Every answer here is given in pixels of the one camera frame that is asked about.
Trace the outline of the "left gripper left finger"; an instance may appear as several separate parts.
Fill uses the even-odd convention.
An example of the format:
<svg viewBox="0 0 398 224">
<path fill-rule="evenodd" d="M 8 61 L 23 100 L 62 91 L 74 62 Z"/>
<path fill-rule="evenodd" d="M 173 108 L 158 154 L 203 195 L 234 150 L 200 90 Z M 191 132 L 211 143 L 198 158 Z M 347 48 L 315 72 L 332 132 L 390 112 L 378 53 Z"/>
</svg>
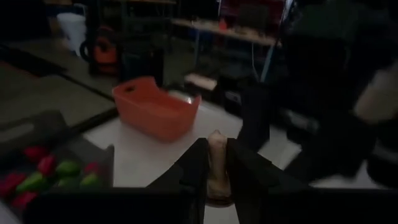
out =
<svg viewBox="0 0 398 224">
<path fill-rule="evenodd" d="M 166 189 L 174 186 L 200 188 L 207 175 L 208 141 L 198 138 L 174 164 L 147 188 Z"/>
</svg>

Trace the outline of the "grey plastic basket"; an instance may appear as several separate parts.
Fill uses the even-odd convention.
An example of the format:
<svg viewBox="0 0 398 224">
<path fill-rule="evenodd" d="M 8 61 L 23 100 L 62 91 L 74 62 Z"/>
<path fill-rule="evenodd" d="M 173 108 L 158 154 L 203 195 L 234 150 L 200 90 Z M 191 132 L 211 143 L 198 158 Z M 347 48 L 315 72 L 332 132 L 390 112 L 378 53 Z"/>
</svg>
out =
<svg viewBox="0 0 398 224">
<path fill-rule="evenodd" d="M 48 189 L 38 193 L 26 208 L 19 210 L 11 205 L 21 194 L 13 191 L 8 197 L 0 197 L 0 214 L 10 215 L 20 224 L 102 224 L 109 220 L 108 192 L 113 187 L 114 146 L 105 149 L 95 146 L 70 129 L 57 111 L 45 111 L 19 120 L 0 123 L 0 181 L 11 172 L 19 172 L 26 178 L 37 170 L 38 163 L 26 158 L 23 150 L 31 146 L 47 148 L 56 158 L 56 166 L 62 161 L 74 161 L 81 172 L 72 177 L 59 177 L 56 171 L 46 176 Z M 84 167 L 99 164 L 98 187 L 80 187 L 86 175 Z"/>
</svg>

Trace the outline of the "orange machine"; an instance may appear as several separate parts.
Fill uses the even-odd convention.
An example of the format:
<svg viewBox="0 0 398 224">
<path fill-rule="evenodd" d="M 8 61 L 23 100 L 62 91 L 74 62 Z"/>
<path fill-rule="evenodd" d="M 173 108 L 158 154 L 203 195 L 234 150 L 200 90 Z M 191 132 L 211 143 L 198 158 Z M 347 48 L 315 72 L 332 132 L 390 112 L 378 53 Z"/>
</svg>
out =
<svg viewBox="0 0 398 224">
<path fill-rule="evenodd" d="M 86 39 L 80 45 L 79 53 L 89 63 L 90 75 L 118 75 L 119 54 L 115 34 L 109 26 L 99 26 L 94 39 L 91 42 Z"/>
</svg>

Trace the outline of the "orange plastic basket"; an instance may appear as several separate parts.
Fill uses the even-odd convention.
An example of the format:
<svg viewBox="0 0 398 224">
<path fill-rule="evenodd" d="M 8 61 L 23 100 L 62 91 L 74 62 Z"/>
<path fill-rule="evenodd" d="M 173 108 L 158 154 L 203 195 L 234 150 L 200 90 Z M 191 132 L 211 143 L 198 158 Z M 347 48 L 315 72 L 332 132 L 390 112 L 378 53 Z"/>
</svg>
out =
<svg viewBox="0 0 398 224">
<path fill-rule="evenodd" d="M 201 97 L 191 103 L 171 96 L 144 76 L 113 88 L 120 120 L 160 141 L 174 142 L 193 128 Z"/>
</svg>

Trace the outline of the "wooden work table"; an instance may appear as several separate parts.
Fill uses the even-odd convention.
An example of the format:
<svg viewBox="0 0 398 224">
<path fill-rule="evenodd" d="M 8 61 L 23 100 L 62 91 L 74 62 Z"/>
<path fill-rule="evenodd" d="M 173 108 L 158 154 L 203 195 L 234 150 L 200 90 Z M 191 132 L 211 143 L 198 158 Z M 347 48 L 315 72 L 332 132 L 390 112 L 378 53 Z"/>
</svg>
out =
<svg viewBox="0 0 398 224">
<path fill-rule="evenodd" d="M 192 29 L 197 29 L 201 32 L 211 32 L 214 34 L 223 35 L 230 38 L 235 38 L 239 40 L 245 40 L 248 42 L 253 42 L 260 45 L 274 45 L 276 38 L 269 35 L 260 35 L 257 31 L 251 28 L 227 28 L 221 29 L 219 24 L 215 21 L 209 20 L 199 20 L 199 21 L 189 21 L 186 19 L 172 19 L 172 24 L 177 26 L 189 27 Z"/>
</svg>

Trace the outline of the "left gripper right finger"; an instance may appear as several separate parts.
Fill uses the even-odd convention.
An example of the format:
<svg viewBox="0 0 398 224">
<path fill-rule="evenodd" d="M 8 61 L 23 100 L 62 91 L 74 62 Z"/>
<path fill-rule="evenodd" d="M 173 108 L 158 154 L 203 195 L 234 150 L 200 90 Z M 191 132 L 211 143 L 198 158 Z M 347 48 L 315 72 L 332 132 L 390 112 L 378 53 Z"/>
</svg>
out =
<svg viewBox="0 0 398 224">
<path fill-rule="evenodd" d="M 286 174 L 270 160 L 229 138 L 227 144 L 227 170 L 232 187 L 242 186 L 248 190 L 271 190 L 296 192 L 307 184 Z"/>
</svg>

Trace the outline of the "red toy bell pepper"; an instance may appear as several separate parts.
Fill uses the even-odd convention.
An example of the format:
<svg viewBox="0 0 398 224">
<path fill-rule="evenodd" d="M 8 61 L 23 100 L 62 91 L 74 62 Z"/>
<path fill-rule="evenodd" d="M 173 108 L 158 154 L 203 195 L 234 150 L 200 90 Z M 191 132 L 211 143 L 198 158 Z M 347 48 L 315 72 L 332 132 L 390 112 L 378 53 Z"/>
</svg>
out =
<svg viewBox="0 0 398 224">
<path fill-rule="evenodd" d="M 11 172 L 4 180 L 0 181 L 0 197 L 8 197 L 16 187 L 26 179 L 26 175 L 19 172 Z"/>
<path fill-rule="evenodd" d="M 83 169 L 83 173 L 85 175 L 98 175 L 100 172 L 100 165 L 97 162 L 91 162 L 89 164 L 87 164 L 84 169 Z"/>
<path fill-rule="evenodd" d="M 23 150 L 24 155 L 31 162 L 37 163 L 40 162 L 49 152 L 47 148 L 42 146 L 31 146 L 27 147 Z"/>
<path fill-rule="evenodd" d="M 11 205 L 16 209 L 23 210 L 36 196 L 38 196 L 37 192 L 23 192 L 13 199 Z"/>
<path fill-rule="evenodd" d="M 51 176 L 55 172 L 56 163 L 53 155 L 43 157 L 38 163 L 37 170 L 44 176 Z"/>
</svg>

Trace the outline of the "brown-capped toy mushroom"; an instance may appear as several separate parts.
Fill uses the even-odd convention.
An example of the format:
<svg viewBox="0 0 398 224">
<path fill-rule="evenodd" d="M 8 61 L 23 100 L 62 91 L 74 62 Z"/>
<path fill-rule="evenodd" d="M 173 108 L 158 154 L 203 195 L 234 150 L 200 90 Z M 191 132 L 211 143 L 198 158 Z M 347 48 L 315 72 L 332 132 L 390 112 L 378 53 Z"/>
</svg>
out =
<svg viewBox="0 0 398 224">
<path fill-rule="evenodd" d="M 206 181 L 206 203 L 212 207 L 228 207 L 233 204 L 231 185 L 226 170 L 228 138 L 214 130 L 208 141 L 208 177 Z"/>
</svg>

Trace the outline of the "white bucket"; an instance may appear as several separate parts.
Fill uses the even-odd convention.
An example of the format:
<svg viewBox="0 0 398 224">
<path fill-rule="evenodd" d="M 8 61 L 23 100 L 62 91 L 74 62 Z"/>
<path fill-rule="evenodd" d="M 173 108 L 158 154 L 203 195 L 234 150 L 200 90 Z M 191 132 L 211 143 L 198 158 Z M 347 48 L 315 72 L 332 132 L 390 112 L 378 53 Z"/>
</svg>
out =
<svg viewBox="0 0 398 224">
<path fill-rule="evenodd" d="M 86 17 L 71 12 L 57 15 L 58 23 L 67 38 L 68 47 L 81 57 L 80 47 L 86 40 Z"/>
</svg>

